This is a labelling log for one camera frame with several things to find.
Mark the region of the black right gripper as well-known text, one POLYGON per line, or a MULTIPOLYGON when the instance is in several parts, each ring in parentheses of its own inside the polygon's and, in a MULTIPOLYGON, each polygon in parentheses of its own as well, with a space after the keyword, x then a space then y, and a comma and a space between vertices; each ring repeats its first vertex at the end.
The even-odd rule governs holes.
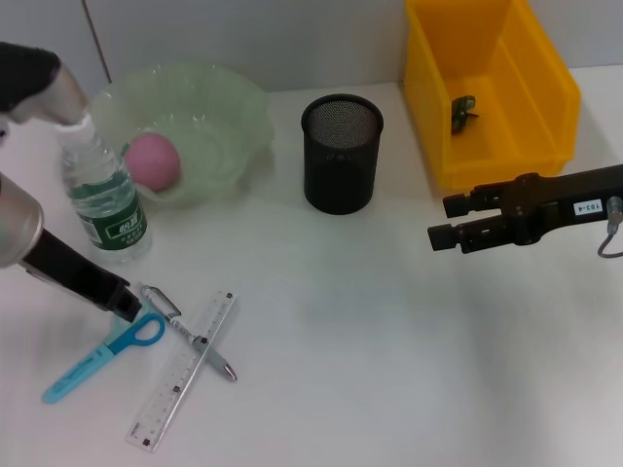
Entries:
POLYGON ((462 253, 473 253, 512 243, 530 245, 556 229, 604 220, 608 200, 622 197, 622 167, 558 177, 530 173, 510 184, 479 185, 468 195, 443 198, 446 216, 456 218, 471 211, 500 209, 502 192, 503 217, 430 227, 427 233, 432 249, 459 246, 462 253))

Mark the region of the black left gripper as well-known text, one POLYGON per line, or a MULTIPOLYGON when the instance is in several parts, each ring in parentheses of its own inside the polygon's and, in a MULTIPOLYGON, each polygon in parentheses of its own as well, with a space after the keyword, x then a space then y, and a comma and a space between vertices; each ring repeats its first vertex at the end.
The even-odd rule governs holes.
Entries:
POLYGON ((133 321, 142 308, 125 279, 93 263, 47 230, 42 230, 21 264, 125 321, 133 321))

